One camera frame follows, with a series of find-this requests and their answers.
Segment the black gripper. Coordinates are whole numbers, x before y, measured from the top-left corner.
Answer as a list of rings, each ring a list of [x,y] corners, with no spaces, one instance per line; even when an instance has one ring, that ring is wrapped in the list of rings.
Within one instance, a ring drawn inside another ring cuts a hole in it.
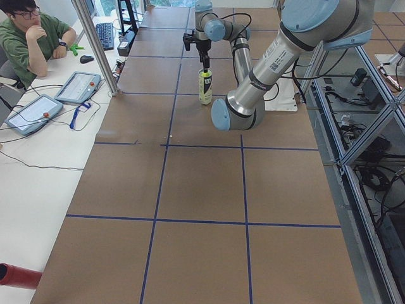
[[[210,60],[208,52],[211,49],[211,41],[198,39],[196,41],[196,48],[199,52],[199,58],[203,66],[203,71],[206,71],[210,68]]]

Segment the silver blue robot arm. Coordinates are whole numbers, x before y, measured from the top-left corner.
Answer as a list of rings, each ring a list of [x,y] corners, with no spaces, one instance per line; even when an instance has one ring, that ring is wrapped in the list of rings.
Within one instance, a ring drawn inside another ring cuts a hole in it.
[[[195,32],[199,42],[229,41],[238,87],[211,107],[218,130],[249,130],[265,114],[264,95],[300,55],[322,44],[325,50],[348,49],[371,39],[374,1],[284,1],[275,40],[253,65],[249,30],[213,13],[211,1],[196,1]]]

